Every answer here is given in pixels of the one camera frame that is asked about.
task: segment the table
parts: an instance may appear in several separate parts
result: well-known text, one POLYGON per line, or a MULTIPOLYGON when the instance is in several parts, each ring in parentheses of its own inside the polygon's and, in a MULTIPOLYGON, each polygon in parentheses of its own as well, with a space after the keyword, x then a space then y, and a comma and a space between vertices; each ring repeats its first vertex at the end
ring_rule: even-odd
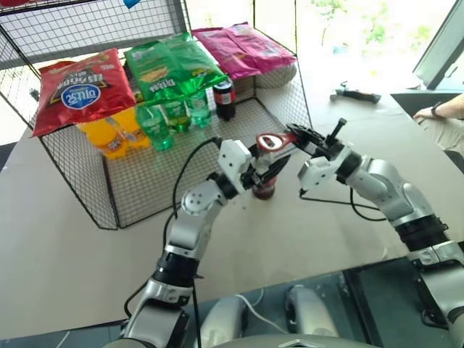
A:
MULTIPOLYGON (((384 96, 377 106, 329 104, 318 93, 308 92, 316 130, 329 133, 345 117, 339 138, 393 162, 428 197, 449 236, 464 239, 464 176, 396 102, 384 96)), ((99 230, 29 135, 0 174, 0 339, 124 318, 123 302, 160 255, 168 212, 124 230, 99 230)), ((388 223, 361 220, 349 207, 299 200, 297 173, 305 158, 293 156, 270 201, 247 193, 221 212, 199 268, 200 300, 407 253, 388 223)), ((335 180, 308 194, 348 200, 348 188, 335 180)))

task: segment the metal wire rack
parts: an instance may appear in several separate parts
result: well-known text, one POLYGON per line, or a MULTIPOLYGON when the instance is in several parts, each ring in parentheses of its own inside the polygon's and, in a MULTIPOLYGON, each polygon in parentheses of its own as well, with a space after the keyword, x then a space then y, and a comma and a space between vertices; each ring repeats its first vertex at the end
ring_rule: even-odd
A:
MULTIPOLYGON (((255 0, 255 9, 264 3, 255 0)), ((184 0, 142 0, 131 10, 122 0, 48 0, 0 9, 0 96, 32 129, 40 90, 35 63, 124 49, 187 31, 186 8, 184 0)), ((95 224, 124 228, 170 206, 178 171, 201 141, 216 135, 249 146, 256 134, 279 131, 285 123, 311 125, 298 63, 235 81, 235 88, 234 119, 227 123, 213 115, 210 127, 176 134, 174 147, 166 152, 131 150, 123 159, 106 160, 74 126, 40 140, 95 224)), ((214 112, 211 91, 208 98, 214 112)), ((198 153, 178 193, 217 170, 216 157, 213 146, 198 153)))

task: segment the human arm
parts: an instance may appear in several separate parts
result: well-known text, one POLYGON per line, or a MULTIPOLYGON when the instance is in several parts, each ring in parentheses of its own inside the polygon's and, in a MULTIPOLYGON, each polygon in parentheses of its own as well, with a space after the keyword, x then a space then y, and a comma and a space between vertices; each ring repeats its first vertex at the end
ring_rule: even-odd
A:
MULTIPOLYGON (((455 98, 439 105, 435 109, 435 114, 443 118, 464 119, 464 94, 460 94, 455 98)), ((432 107, 427 107, 416 112, 414 119, 435 117, 432 114, 432 107)))

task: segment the black wire frame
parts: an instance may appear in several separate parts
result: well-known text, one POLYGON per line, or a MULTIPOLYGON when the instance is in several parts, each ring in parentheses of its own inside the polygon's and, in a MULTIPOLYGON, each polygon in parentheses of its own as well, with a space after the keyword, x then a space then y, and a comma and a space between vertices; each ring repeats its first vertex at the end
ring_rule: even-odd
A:
MULTIPOLYGON (((94 2, 94 1, 98 1, 98 0, 69 1, 69 2, 72 3, 72 4, 77 4, 77 3, 81 3, 81 2, 86 3, 86 2, 94 2)), ((184 24, 183 24, 182 28, 183 29, 184 28, 186 29, 187 27, 190 28, 189 14, 187 12, 187 6, 186 6, 186 3, 184 2, 184 0, 167 0, 167 1, 171 1, 171 2, 176 1, 178 3, 178 5, 176 7, 173 7, 173 8, 175 9, 175 13, 178 16, 178 18, 182 17, 184 19, 184 21, 183 21, 184 24)), ((63 7, 64 6, 64 4, 63 4, 64 1, 63 0, 47 1, 47 3, 52 3, 52 2, 53 2, 53 4, 49 4, 50 8, 63 7)), ((35 10, 37 10, 37 9, 23 8, 20 11, 21 11, 21 13, 23 13, 23 12, 31 12, 31 11, 35 11, 35 10)), ((37 70, 35 70, 34 66, 32 66, 32 64, 30 63, 28 58, 22 53, 21 48, 18 45, 15 44, 14 38, 8 37, 8 38, 5 38, 5 39, 12 46, 12 51, 17 56, 16 59, 22 60, 25 63, 25 65, 30 69, 30 71, 33 73, 33 75, 36 78, 39 78, 37 70)), ((299 69, 298 61, 296 63, 296 66, 298 67, 297 68, 298 69, 298 79, 300 81, 300 85, 297 88, 300 88, 300 89, 303 90, 302 76, 301 76, 301 71, 299 69)), ((268 105, 266 104, 266 102, 261 100, 261 98, 258 96, 258 92, 257 92, 257 80, 258 79, 259 79, 259 77, 252 77, 252 85, 253 85, 252 86, 252 88, 253 88, 252 96, 249 97, 249 98, 245 98, 245 100, 241 100, 240 102, 237 103, 237 105, 239 106, 240 104, 246 104, 247 102, 255 101, 255 102, 257 102, 257 104, 259 104, 262 107, 262 109, 269 116, 269 118, 278 119, 276 117, 276 111, 271 110, 268 107, 268 105)), ((11 103, 10 100, 8 99, 8 96, 5 96, 1 91, 0 91, 0 96, 16 112, 16 114, 18 114, 18 116, 21 117, 21 119, 28 125, 28 127, 30 129, 33 129, 33 124, 35 122, 35 118, 31 117, 31 116, 30 117, 25 117, 24 115, 22 115, 19 108, 16 107, 17 105, 15 105, 14 102, 11 103)), ((304 90, 303 90, 303 98, 304 98, 304 103, 301 103, 301 101, 300 101, 300 104, 304 104, 304 105, 302 107, 300 107, 300 109, 304 109, 303 114, 306 115, 307 121, 309 121, 309 123, 311 123, 310 116, 309 116, 309 111, 308 111, 308 108, 307 108, 306 96, 304 94, 304 90)), ((105 200, 107 200, 107 202, 105 203, 105 206, 109 207, 109 208, 107 208, 108 212, 105 213, 106 217, 104 219, 101 219, 98 216, 96 216, 95 208, 92 207, 91 202, 89 203, 89 198, 86 196, 85 192, 83 194, 82 190, 79 189, 79 185, 76 184, 75 180, 73 180, 73 177, 70 176, 69 170, 67 170, 69 168, 66 168, 66 167, 62 166, 62 163, 60 162, 61 159, 57 156, 57 153, 55 152, 56 149, 54 148, 53 137, 59 137, 63 132, 71 132, 71 131, 73 131, 73 128, 62 128, 61 130, 58 130, 57 132, 54 132, 54 133, 49 134, 47 136, 39 137, 39 141, 41 142, 42 146, 46 150, 46 153, 50 157, 52 163, 57 168, 59 174, 65 180, 65 183, 70 187, 71 192, 74 194, 76 199, 80 202, 80 204, 83 206, 83 209, 86 211, 86 213, 89 215, 89 217, 96 224, 97 227, 99 227, 100 229, 104 229, 104 230, 117 230, 118 228, 126 228, 126 227, 128 227, 130 225, 133 225, 133 224, 135 224, 137 222, 140 222, 142 220, 150 218, 151 216, 156 215, 156 214, 168 209, 168 206, 166 206, 166 207, 163 207, 162 209, 152 210, 150 214, 146 214, 145 216, 143 216, 142 218, 139 218, 137 220, 130 221, 130 223, 122 222, 122 220, 120 218, 120 212, 118 211, 118 208, 117 208, 117 202, 116 202, 116 198, 115 198, 115 194, 114 194, 115 187, 114 187, 114 184, 112 183, 112 180, 111 180, 111 171, 109 169, 108 161, 106 160, 105 157, 103 157, 102 155, 99 155, 97 157, 98 162, 99 162, 98 166, 101 168, 101 172, 103 173, 103 174, 101 174, 101 176, 104 178, 104 180, 102 180, 101 182, 104 183, 104 184, 103 185, 96 185, 96 186, 98 186, 98 189, 100 190, 100 196, 104 196, 103 198, 105 200)))

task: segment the orange juice bottle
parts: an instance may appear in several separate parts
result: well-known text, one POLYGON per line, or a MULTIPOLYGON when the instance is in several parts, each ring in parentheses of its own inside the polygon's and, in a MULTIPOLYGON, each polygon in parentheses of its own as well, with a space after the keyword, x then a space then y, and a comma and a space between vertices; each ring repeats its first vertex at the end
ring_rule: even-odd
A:
POLYGON ((87 139, 105 157, 114 160, 125 156, 128 150, 128 142, 106 119, 78 123, 76 126, 87 135, 87 139))
POLYGON ((135 107, 118 112, 116 115, 108 117, 107 121, 124 134, 130 147, 138 149, 152 145, 150 139, 145 135, 136 121, 135 107))

